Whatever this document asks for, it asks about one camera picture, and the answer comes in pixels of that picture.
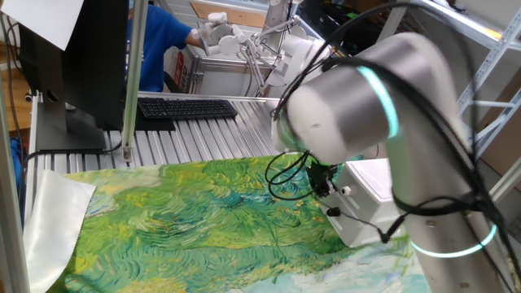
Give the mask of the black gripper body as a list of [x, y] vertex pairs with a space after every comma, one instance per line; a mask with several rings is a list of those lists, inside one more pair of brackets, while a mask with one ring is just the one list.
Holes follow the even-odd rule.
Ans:
[[312, 186], [321, 185], [324, 181], [330, 180], [335, 174], [335, 166], [312, 164], [308, 167], [308, 178]]

